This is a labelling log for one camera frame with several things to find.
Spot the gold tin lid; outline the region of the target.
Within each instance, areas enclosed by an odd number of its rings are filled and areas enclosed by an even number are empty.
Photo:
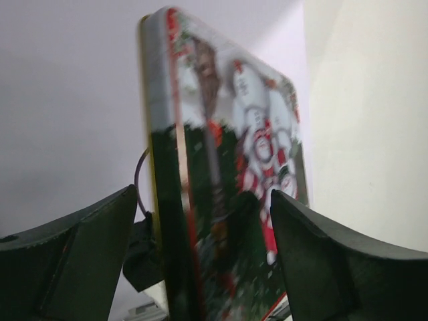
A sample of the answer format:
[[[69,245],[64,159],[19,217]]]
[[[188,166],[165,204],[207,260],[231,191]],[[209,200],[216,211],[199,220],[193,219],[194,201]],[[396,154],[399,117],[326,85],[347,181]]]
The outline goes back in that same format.
[[[265,320],[286,295],[271,193],[308,203],[296,89],[178,7],[139,35],[170,318]]]

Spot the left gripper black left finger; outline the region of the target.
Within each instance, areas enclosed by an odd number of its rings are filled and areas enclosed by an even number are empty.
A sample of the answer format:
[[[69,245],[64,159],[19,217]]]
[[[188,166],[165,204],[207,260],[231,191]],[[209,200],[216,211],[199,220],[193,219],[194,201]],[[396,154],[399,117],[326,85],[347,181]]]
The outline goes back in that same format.
[[[2,320],[107,320],[136,214],[130,185],[1,238]]]

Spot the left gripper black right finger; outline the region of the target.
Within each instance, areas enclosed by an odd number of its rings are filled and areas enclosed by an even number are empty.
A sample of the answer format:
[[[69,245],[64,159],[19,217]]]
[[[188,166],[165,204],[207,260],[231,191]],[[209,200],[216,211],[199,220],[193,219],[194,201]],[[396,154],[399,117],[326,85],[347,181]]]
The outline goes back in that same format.
[[[361,234],[271,194],[294,320],[426,320],[427,254]]]

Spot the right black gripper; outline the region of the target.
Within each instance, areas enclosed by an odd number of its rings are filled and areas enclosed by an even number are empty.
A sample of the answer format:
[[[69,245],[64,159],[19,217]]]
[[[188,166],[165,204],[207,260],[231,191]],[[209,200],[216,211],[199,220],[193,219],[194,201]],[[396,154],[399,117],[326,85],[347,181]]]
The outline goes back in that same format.
[[[161,258],[154,239],[152,213],[134,223],[122,271],[137,292],[163,281]]]

